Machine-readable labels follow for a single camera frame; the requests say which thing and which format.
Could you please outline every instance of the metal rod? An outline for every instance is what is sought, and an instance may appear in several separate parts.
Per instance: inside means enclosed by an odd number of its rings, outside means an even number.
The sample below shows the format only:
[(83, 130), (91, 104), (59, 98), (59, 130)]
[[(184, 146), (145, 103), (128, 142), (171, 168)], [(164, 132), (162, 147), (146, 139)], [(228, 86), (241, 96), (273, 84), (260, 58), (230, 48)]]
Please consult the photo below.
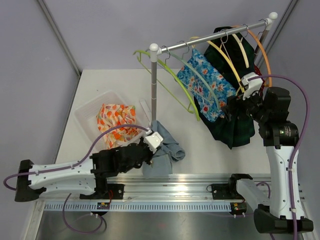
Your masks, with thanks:
[[(250, 30), (250, 29), (259, 28), (259, 27), (262, 27), (262, 26), (265, 26), (265, 25), (266, 24), (265, 24), (264, 21), (259, 21), (259, 22), (254, 23), (254, 24), (248, 24), (247, 26), (248, 26), (248, 29)], [(214, 34), (207, 35), (207, 36), (204, 36), (204, 37), (199, 37), (199, 38), (191, 40), (191, 41), (179, 43), (179, 44), (173, 45), (173, 46), (164, 47), (164, 48), (161, 48), (161, 54), (162, 53), (166, 53), (168, 51), (182, 49), (182, 48), (185, 48), (186, 46), (192, 46), (192, 45), (196, 45), (196, 44), (201, 44), (201, 43), (213, 40), (213, 39), (219, 39), (219, 38), (222, 38), (222, 37), (226, 37), (227, 35), (232, 35), (232, 34), (237, 34), (237, 33), (240, 33), (240, 32), (244, 32), (244, 31), (248, 30), (247, 26), (243, 25), (243, 26), (239, 26), (239, 27), (234, 27), (234, 28), (231, 28), (231, 29), (226, 30), (226, 31), (216, 32)]]
[(151, 119), (157, 119), (157, 62), (151, 62)]
[(72, 65), (73, 70), (75, 71), (75, 74), (78, 76), (78, 78), (80, 78), (81, 77), (81, 70), (80, 70), (77, 62), (75, 61), (74, 57), (72, 56), (72, 54), (66, 44), (66, 41), (62, 37), (62, 34), (60, 33), (59, 28), (58, 28), (58, 26), (52, 16), (51, 12), (49, 11), (49, 8), (48, 8), (45, 0), (36, 0), (36, 2), (40, 6), (47, 22), (49, 23), (54, 35), (56, 36), (66, 58), (68, 59), (68, 61)]
[[(266, 54), (268, 55), (271, 48), (275, 44), (276, 40), (278, 39), (278, 36), (280, 35), (281, 31), (283, 30), (284, 26), (286, 25), (287, 21), (289, 20), (291, 14), (296, 9), (296, 6), (298, 3), (301, 2), (301, 0), (291, 0), (291, 2), (288, 4), (286, 10), (284, 11), (281, 20), (279, 21), (279, 24), (276, 26), (270, 41), (266, 44), (266, 47), (264, 48)], [(256, 62), (256, 65), (258, 68), (261, 68), (262, 64), (264, 62), (264, 58), (260, 57), (259, 60)]]
[[(264, 41), (266, 40), (268, 33), (269, 33), (268, 30), (264, 30), (262, 32), (262, 35), (261, 35), (261, 37), (259, 39), (259, 41), (260, 41), (260, 43), (262, 45), (264, 44)], [(260, 51), (260, 47), (257, 45), (255, 50), (254, 50), (254, 60), (256, 60), (256, 58), (258, 57), (259, 51)]]

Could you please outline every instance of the dark green plaid cloth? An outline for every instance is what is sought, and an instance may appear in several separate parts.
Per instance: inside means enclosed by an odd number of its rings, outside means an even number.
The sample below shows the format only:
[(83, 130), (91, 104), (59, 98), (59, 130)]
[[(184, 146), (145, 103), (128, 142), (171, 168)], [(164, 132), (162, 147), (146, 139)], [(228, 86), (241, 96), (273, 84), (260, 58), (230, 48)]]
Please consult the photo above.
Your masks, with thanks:
[[(214, 32), (219, 32), (222, 29), (230, 29), (231, 27), (219, 27), (214, 30)], [(241, 33), (236, 34), (239, 39), (242, 38)], [(215, 39), (212, 41), (217, 46), (220, 46), (221, 40)], [(235, 38), (232, 35), (228, 36), (227, 42), (224, 44), (227, 52), (230, 56), (230, 59), (239, 74), (239, 77), (242, 78), (244, 75), (254, 72), (254, 49), (252, 46), (246, 41), (245, 38), (242, 39), (242, 45), (246, 52), (249, 68), (246, 68), (246, 64), (244, 61), (244, 57), (242, 52), (239, 48), (239, 45)], [(221, 56), (221, 54), (213, 47), (209, 46), (204, 53), (204, 56), (210, 62), (210, 64), (215, 67), (219, 73), (223, 75), (223, 77), (235, 88), (239, 88), (238, 81), (235, 77), (235, 74), (232, 72), (229, 64), (227, 61)], [(225, 143), (230, 149), (232, 147), (240, 147), (250, 143), (250, 138), (255, 135), (255, 127), (254, 122), (248, 116), (243, 116), (238, 112), (231, 117), (231, 121), (227, 121), (226, 118), (218, 117), (215, 122), (210, 122), (206, 119), (206, 117), (201, 114), (200, 107), (198, 101), (194, 97), (194, 102), (196, 108), (198, 109), (200, 118), (207, 126), (209, 131), (211, 132), (212, 136), (215, 140), (221, 141)]]

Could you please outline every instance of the towel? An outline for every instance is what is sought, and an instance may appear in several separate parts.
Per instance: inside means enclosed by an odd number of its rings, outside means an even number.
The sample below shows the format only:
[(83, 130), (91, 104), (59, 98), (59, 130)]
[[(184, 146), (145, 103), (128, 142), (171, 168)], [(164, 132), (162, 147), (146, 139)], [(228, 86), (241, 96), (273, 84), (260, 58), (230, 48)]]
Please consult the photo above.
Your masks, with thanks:
[(152, 163), (142, 164), (143, 176), (145, 178), (168, 177), (173, 173), (171, 162), (184, 159), (186, 152), (160, 122), (153, 121), (151, 129), (163, 137), (163, 142), (160, 149), (153, 155)]
[(179, 143), (171, 136), (167, 129), (159, 122), (153, 121), (152, 128), (154, 132), (158, 132), (163, 137), (160, 149), (155, 152), (153, 157), (159, 157), (168, 154), (171, 161), (178, 162), (186, 156), (185, 150), (179, 146)]

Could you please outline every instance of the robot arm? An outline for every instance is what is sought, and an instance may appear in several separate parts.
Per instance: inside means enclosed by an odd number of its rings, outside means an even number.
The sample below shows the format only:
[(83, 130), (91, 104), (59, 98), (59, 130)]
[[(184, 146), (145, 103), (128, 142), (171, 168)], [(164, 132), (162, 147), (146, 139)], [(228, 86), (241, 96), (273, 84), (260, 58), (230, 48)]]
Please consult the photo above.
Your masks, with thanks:
[(152, 157), (163, 138), (158, 132), (149, 131), (139, 144), (101, 150), (79, 161), (61, 164), (37, 165), (30, 160), (20, 163), (19, 173), (52, 170), (46, 173), (19, 176), (14, 200), (28, 202), (51, 194), (80, 194), (81, 199), (107, 199), (109, 187), (107, 178), (126, 173), (132, 168), (141, 168), (143, 162), (151, 164)]
[[(296, 146), (299, 133), (295, 124), (287, 120), (291, 97), (289, 91), (281, 87), (269, 87), (263, 98), (260, 88), (261, 78), (249, 81), (257, 76), (254, 73), (245, 75), (241, 84), (245, 92), (228, 98), (223, 109), (227, 119), (231, 119), (236, 109), (259, 124), (259, 134), (266, 147), (270, 164), (272, 195), (268, 199), (256, 186), (252, 178), (237, 178), (235, 174), (229, 184), (240, 194), (254, 210), (255, 227), (260, 233), (292, 233), (293, 215), (296, 214), (298, 232), (313, 230), (313, 222), (305, 218), (299, 196), (297, 159), (295, 154), (292, 169), (289, 159)], [(295, 209), (291, 209), (289, 171), (292, 171), (293, 196)]]

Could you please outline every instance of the blue floral cloth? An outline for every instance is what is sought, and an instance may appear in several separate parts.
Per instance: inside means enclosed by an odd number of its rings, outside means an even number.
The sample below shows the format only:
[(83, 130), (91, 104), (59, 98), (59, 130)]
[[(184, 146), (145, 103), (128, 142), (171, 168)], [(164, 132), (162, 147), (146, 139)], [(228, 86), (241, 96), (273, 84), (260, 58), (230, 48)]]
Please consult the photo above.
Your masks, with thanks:
[[(220, 107), (227, 105), (227, 98), (236, 95), (236, 90), (225, 78), (208, 62), (206, 57), (196, 49), (192, 49), (192, 56), (188, 63), (202, 75), (212, 87), (219, 100)], [(224, 118), (225, 114), (218, 109), (213, 96), (208, 88), (187, 66), (181, 68), (177, 77), (187, 86), (189, 91), (196, 91), (194, 97), (199, 103), (200, 112), (210, 121), (215, 122), (218, 117)]]

